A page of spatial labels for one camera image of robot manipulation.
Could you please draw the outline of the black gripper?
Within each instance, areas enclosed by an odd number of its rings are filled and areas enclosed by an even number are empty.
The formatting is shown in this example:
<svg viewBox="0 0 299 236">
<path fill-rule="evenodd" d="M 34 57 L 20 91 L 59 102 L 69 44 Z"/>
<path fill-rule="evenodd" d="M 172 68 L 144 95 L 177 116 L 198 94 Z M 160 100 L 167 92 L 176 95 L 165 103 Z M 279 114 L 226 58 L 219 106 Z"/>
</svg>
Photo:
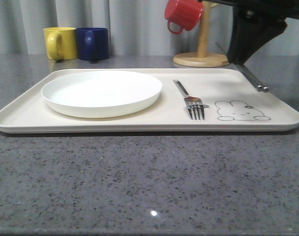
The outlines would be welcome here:
<svg viewBox="0 0 299 236">
<path fill-rule="evenodd" d="M 210 2 L 235 6 L 227 53 L 228 61 L 234 64 L 245 63 L 262 46 L 285 31 L 287 27 L 285 19 L 271 14 L 299 19 L 299 0 L 210 0 Z"/>
</svg>

